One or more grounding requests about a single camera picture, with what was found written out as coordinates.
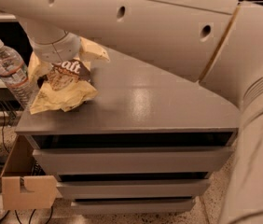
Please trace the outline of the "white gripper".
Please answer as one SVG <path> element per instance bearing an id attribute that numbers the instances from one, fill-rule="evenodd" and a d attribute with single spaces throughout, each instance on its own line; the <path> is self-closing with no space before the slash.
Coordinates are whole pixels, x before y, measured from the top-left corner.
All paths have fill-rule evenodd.
<path id="1" fill-rule="evenodd" d="M 30 40 L 35 55 L 47 63 L 61 63 L 70 61 L 77 56 L 80 50 L 80 37 L 67 34 L 64 38 L 48 44 L 39 44 Z"/>

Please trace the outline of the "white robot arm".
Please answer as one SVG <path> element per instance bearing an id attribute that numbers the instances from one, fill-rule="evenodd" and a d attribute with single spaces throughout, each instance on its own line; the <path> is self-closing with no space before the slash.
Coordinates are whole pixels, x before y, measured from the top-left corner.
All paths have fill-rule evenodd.
<path id="1" fill-rule="evenodd" d="M 263 6 L 239 0 L 0 0 L 43 61 L 89 39 L 200 83 L 241 112 L 219 224 L 263 224 Z"/>

